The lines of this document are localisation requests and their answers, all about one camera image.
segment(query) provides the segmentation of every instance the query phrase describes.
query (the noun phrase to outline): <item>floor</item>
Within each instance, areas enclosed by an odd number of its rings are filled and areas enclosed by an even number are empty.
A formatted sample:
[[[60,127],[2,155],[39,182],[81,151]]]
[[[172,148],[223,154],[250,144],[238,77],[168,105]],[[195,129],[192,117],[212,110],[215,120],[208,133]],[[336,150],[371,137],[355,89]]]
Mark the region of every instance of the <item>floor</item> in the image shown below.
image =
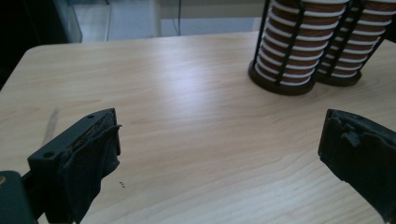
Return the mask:
[[[151,38],[149,0],[75,0],[83,42]],[[181,35],[247,32],[254,18],[181,19]],[[162,20],[162,36],[177,35],[177,13]]]

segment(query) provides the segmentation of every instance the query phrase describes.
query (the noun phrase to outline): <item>gray floor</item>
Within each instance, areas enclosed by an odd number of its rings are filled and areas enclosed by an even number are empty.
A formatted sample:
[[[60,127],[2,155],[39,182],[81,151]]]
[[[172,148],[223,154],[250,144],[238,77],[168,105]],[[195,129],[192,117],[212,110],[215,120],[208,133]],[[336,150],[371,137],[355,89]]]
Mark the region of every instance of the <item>gray floor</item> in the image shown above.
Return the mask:
[[[83,42],[150,38],[149,0],[75,0]],[[251,31],[253,18],[181,19],[181,35]],[[177,14],[162,20],[163,36],[177,35]]]

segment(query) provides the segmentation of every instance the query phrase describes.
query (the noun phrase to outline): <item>wood grain surface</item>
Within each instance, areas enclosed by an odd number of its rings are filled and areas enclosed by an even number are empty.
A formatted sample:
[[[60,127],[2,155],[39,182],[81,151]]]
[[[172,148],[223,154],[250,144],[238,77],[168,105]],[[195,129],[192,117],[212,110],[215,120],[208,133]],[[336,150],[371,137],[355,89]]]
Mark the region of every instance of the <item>wood grain surface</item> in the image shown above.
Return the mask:
[[[29,170],[53,113],[56,136],[115,107],[121,164],[83,223],[382,223],[317,151],[328,108],[396,130],[396,46],[356,86],[281,96],[248,78],[257,35],[30,49],[0,92],[0,170]]]

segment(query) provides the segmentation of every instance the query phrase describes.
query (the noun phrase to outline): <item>light wood tabletop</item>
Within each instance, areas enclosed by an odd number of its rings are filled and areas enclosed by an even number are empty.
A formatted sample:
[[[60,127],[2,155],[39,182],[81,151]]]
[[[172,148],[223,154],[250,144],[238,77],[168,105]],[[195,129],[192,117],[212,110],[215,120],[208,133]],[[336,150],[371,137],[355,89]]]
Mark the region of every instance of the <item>light wood tabletop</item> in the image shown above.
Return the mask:
[[[0,170],[25,174],[48,138],[114,107],[120,166],[83,223],[382,223],[318,144],[328,108],[396,130],[396,45],[355,86],[282,96],[248,77],[257,35],[30,49],[0,92]]]

